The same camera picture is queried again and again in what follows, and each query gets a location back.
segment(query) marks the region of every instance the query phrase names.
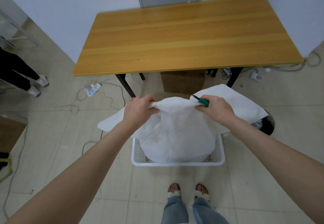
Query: shoe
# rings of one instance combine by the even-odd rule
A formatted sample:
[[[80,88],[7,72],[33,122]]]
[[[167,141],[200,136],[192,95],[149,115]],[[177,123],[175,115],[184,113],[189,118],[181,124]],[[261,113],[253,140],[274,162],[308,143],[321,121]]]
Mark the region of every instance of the shoe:
[[[39,75],[39,79],[36,80],[36,83],[41,85],[42,87],[47,87],[50,84],[47,80],[47,77],[42,74]]]
[[[39,97],[41,94],[40,91],[37,90],[36,87],[31,86],[30,89],[27,91],[30,95],[33,95],[35,98]]]

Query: white slipper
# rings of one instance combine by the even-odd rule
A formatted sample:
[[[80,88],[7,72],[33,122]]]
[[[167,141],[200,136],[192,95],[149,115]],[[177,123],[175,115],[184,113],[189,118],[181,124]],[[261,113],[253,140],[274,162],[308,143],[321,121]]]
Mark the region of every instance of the white slipper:
[[[203,199],[205,199],[208,202],[208,204],[209,204],[209,201],[210,201],[209,194],[207,194],[207,193],[203,194],[201,191],[195,190],[195,200],[197,198],[199,198],[199,197],[202,197]]]
[[[178,189],[179,189],[178,191],[174,191],[174,193],[173,192],[168,192],[168,199],[173,197],[173,196],[181,197],[180,186],[178,184],[177,184],[177,186],[178,186]]]

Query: white cloth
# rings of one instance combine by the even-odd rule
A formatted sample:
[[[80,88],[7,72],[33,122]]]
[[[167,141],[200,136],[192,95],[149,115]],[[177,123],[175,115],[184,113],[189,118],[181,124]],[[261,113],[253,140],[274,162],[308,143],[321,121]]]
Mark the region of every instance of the white cloth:
[[[268,114],[252,100],[226,85],[217,85],[195,93],[223,97],[233,108],[235,115],[254,123]],[[215,149],[218,133],[228,129],[212,121],[194,107],[200,103],[194,97],[183,99],[172,97],[151,103],[160,109],[140,127],[132,137],[140,140],[145,155],[154,162],[184,162],[198,156],[207,157]],[[124,117],[124,108],[98,124],[98,128],[109,132]]]

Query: white plastic basket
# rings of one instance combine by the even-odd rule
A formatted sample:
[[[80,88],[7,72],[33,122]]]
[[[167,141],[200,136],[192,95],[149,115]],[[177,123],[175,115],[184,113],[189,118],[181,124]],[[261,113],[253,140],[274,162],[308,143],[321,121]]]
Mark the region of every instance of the white plastic basket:
[[[217,135],[215,141],[215,150],[209,155],[200,156],[194,158],[190,162],[181,163],[155,163],[145,156],[143,152],[140,141],[138,139],[133,139],[132,147],[132,163],[135,166],[147,166],[147,167],[170,167],[170,166],[220,166],[225,162],[225,153],[223,147],[223,138],[221,134]]]

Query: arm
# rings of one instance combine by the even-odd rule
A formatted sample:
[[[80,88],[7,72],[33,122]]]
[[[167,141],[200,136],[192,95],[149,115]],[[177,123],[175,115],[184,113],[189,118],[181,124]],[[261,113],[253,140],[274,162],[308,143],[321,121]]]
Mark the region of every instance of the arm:
[[[316,223],[324,219],[324,165],[252,127],[234,115],[217,96],[203,95],[209,107],[197,106],[227,127],[261,161],[291,199]]]
[[[128,102],[124,119],[71,164],[7,223],[79,223],[120,149],[158,109],[148,109],[152,95]]]

